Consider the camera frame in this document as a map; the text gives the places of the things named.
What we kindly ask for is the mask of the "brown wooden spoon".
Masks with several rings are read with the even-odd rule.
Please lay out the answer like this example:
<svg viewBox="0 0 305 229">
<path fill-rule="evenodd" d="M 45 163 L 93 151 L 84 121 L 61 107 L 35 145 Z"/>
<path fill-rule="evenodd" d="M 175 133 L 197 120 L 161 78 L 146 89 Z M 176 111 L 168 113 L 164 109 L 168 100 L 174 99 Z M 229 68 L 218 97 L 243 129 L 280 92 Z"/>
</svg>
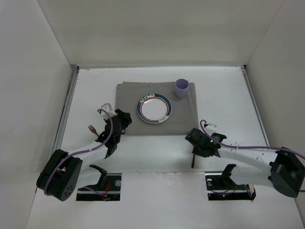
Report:
<svg viewBox="0 0 305 229">
<path fill-rule="evenodd" d="M 194 168 L 194 164 L 195 164 L 195 154 L 193 154 L 193 158 L 192 158 L 192 164 L 191 164 L 191 168 Z"/>
</svg>

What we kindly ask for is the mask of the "brown wooden fork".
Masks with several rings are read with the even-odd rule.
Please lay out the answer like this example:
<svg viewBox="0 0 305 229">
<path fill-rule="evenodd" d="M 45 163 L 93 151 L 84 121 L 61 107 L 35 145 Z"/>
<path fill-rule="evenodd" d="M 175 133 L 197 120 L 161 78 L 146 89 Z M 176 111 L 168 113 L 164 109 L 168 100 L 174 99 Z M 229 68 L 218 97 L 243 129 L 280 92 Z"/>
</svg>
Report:
<svg viewBox="0 0 305 229">
<path fill-rule="evenodd" d="M 89 125 L 88 128 L 93 134 L 95 134 L 96 136 L 99 137 L 99 134 L 97 133 L 96 129 L 92 125 Z"/>
</svg>

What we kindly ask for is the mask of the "grey cloth placemat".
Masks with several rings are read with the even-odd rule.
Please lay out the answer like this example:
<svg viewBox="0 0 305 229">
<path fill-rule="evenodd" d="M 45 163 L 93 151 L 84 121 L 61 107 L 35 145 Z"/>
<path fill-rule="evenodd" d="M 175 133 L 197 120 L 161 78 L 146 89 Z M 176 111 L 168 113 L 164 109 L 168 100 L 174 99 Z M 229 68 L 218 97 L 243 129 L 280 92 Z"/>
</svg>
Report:
<svg viewBox="0 0 305 229">
<path fill-rule="evenodd" d="M 189 84 L 189 91 L 183 98 L 176 97 L 175 82 L 137 83 L 123 82 L 116 86 L 115 108 L 130 113 L 132 123 L 126 128 L 126 135 L 185 135 L 198 128 L 195 84 Z M 172 104 L 169 118 L 160 124 L 143 121 L 137 114 L 137 105 L 148 94 L 161 94 Z"/>
</svg>

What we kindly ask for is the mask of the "white plate green rim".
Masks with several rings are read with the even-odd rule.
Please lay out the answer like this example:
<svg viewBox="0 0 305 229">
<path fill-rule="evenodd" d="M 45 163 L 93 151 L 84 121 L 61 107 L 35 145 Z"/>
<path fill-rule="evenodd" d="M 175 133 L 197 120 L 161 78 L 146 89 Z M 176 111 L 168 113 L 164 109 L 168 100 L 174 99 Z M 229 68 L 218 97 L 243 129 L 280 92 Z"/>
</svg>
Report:
<svg viewBox="0 0 305 229">
<path fill-rule="evenodd" d="M 136 106 L 141 120 L 149 124 L 165 122 L 171 115 L 171 101 L 162 94 L 148 94 L 141 98 Z"/>
</svg>

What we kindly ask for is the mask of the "lilac plastic cup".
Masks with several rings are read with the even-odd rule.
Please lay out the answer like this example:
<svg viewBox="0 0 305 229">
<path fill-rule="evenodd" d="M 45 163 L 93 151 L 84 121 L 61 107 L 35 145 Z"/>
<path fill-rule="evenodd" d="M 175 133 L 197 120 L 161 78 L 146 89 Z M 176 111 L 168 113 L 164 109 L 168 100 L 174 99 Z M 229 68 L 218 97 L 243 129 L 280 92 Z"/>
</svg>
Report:
<svg viewBox="0 0 305 229">
<path fill-rule="evenodd" d="M 189 81 L 186 79 L 178 79 L 175 82 L 175 95 L 178 98 L 183 98 L 189 91 Z"/>
</svg>

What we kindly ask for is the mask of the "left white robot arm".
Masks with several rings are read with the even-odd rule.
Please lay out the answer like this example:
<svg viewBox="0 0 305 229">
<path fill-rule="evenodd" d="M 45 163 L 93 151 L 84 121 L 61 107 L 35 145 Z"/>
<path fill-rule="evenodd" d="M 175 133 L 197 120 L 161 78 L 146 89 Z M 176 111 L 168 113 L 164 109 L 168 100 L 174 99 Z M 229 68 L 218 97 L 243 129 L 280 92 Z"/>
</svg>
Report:
<svg viewBox="0 0 305 229">
<path fill-rule="evenodd" d="M 109 158 L 117 149 L 125 129 L 132 123 L 130 113 L 104 106 L 98 110 L 106 125 L 98 138 L 88 146 L 66 152 L 57 149 L 40 173 L 36 187 L 47 196 L 60 201 L 67 200 L 71 194 L 84 188 L 96 194 L 102 188 L 110 188 L 107 171 L 96 162 Z"/>
</svg>

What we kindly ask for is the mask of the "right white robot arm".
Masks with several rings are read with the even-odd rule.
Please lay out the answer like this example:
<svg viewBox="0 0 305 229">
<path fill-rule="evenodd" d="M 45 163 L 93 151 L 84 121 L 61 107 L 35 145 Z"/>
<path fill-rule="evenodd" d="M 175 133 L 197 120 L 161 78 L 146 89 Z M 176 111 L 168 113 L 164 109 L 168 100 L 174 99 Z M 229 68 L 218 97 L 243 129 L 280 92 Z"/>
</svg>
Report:
<svg viewBox="0 0 305 229">
<path fill-rule="evenodd" d="M 231 142 L 220 133 L 209 135 L 193 128 L 185 137 L 193 146 L 193 154 L 201 157 L 232 159 L 246 164 L 229 164 L 223 176 L 237 185 L 253 184 L 274 188 L 290 198 L 298 197 L 305 178 L 300 155 L 284 147 L 243 146 Z"/>
</svg>

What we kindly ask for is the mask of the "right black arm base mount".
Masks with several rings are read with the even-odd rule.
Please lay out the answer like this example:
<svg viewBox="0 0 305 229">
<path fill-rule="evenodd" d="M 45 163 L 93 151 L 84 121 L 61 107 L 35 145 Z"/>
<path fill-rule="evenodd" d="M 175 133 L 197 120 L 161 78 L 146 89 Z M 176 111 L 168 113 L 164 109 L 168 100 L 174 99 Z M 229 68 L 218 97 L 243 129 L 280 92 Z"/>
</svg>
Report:
<svg viewBox="0 0 305 229">
<path fill-rule="evenodd" d="M 232 171 L 236 167 L 236 164 L 228 164 L 221 174 L 221 183 L 225 190 L 234 189 L 236 184 L 231 179 Z"/>
</svg>

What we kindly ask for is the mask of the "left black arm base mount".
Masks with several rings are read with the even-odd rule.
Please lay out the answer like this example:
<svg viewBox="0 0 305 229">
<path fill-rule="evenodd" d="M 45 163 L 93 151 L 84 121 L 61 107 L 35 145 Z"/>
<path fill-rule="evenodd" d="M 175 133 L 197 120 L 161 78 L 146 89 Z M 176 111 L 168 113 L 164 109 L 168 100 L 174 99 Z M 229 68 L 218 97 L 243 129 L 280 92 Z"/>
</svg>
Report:
<svg viewBox="0 0 305 229">
<path fill-rule="evenodd" d="M 102 188 L 104 188 L 107 181 L 107 171 L 97 165 L 89 165 L 89 167 L 98 170 L 100 173 L 98 182 L 95 185 L 91 185 L 91 188 L 95 191 L 101 190 Z"/>
</svg>

